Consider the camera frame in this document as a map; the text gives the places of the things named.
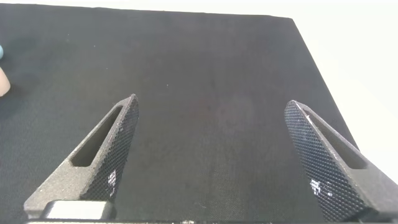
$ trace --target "white background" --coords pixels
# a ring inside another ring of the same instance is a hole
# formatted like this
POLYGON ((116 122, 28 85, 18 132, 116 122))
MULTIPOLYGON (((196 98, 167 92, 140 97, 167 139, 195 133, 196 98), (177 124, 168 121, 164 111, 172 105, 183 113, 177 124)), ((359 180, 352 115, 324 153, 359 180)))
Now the white background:
POLYGON ((361 152, 398 183, 398 1, 0 2, 292 18, 361 152))

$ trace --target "pink object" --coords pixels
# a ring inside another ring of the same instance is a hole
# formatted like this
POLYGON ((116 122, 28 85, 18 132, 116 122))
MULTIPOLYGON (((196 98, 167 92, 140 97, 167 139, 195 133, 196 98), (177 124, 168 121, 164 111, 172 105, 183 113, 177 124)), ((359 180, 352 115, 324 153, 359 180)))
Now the pink object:
POLYGON ((4 71, 0 68, 0 96, 4 96, 10 90, 10 82, 4 71))

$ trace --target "black fabric mat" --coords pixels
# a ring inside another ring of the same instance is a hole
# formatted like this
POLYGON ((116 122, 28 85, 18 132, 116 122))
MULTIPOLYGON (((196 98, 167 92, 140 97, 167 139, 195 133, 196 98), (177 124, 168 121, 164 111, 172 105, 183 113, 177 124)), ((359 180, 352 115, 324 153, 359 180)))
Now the black fabric mat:
POLYGON ((0 4, 0 219, 119 100, 140 120, 119 219, 321 222, 284 123, 305 103, 353 142, 293 20, 0 4))

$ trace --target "black felt surface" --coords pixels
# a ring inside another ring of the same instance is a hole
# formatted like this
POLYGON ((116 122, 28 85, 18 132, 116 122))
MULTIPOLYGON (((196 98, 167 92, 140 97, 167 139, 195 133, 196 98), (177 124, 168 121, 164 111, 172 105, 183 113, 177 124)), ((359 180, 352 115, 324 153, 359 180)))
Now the black felt surface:
POLYGON ((293 20, 0 4, 0 44, 0 219, 135 93, 119 219, 323 220, 286 103, 353 139, 293 20))

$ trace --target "dark gray cloth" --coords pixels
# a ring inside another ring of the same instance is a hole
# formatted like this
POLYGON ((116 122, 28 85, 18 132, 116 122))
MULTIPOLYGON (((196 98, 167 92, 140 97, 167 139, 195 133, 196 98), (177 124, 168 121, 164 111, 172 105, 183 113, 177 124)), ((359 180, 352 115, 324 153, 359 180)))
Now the dark gray cloth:
POLYGON ((0 219, 135 93, 119 219, 323 221, 284 107, 353 138, 293 20, 0 4, 0 44, 0 219))

